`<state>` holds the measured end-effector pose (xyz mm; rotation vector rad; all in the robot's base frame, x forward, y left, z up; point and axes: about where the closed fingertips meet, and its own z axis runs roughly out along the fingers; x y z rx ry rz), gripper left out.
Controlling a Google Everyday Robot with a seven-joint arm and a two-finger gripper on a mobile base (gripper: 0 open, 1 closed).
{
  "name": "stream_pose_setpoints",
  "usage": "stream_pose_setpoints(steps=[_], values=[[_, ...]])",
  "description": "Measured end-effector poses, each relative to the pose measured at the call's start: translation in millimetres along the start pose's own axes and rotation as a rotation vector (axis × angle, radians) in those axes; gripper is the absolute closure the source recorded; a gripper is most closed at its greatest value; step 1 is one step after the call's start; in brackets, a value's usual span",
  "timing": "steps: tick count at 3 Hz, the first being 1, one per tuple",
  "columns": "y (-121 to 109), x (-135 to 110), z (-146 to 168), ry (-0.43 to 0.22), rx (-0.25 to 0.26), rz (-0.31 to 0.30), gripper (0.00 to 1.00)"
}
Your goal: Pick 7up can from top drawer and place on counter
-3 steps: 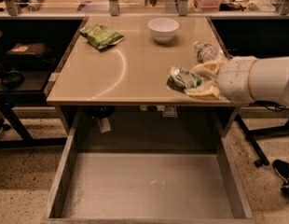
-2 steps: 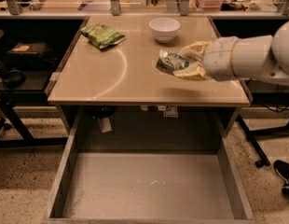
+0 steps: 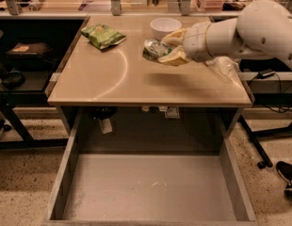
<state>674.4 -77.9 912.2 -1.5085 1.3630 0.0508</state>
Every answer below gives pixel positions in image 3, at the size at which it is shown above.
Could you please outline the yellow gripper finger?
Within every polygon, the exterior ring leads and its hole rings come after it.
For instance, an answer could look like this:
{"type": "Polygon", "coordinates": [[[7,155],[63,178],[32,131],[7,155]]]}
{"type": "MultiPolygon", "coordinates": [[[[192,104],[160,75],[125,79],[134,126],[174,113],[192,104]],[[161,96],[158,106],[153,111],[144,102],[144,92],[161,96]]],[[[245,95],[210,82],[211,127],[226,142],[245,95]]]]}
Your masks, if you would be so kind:
{"type": "Polygon", "coordinates": [[[186,32],[186,28],[177,29],[171,32],[169,35],[165,36],[161,42],[164,44],[181,45],[183,43],[186,32]]]}
{"type": "Polygon", "coordinates": [[[160,57],[157,61],[165,65],[179,66],[187,64],[190,59],[187,57],[187,54],[185,53],[183,47],[177,46],[169,54],[160,57]]]}

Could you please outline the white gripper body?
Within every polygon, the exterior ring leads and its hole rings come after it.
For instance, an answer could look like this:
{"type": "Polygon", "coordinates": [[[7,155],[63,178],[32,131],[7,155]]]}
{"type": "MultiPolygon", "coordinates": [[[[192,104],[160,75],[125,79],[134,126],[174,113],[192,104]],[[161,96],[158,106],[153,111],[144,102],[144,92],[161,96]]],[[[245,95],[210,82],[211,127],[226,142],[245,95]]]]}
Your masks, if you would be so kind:
{"type": "Polygon", "coordinates": [[[204,62],[211,60],[206,43],[206,35],[210,22],[196,23],[187,29],[183,38],[183,48],[186,55],[196,61],[204,62]]]}

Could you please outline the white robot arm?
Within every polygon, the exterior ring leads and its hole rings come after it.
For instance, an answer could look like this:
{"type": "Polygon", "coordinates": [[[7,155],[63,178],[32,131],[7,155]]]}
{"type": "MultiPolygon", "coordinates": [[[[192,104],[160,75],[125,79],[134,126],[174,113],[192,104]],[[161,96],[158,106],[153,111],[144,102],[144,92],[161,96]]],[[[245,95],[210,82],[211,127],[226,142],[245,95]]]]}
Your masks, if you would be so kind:
{"type": "Polygon", "coordinates": [[[233,19],[196,23],[162,42],[180,47],[184,57],[196,62],[277,58],[292,71],[292,14],[274,1],[254,1],[233,19]]]}

